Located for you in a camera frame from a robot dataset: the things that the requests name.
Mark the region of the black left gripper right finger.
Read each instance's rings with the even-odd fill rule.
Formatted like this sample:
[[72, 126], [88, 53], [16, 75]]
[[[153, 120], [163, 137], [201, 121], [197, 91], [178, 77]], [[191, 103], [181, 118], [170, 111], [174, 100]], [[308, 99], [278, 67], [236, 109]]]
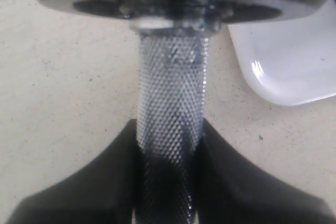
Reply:
[[200, 223], [335, 223], [328, 204], [265, 172], [204, 123], [197, 153]]

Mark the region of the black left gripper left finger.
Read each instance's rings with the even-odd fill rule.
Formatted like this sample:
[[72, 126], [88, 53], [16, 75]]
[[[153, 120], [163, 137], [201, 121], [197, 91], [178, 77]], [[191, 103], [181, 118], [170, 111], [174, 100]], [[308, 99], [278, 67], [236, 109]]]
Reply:
[[139, 149], [136, 120], [89, 164], [23, 199], [7, 223], [131, 223]]

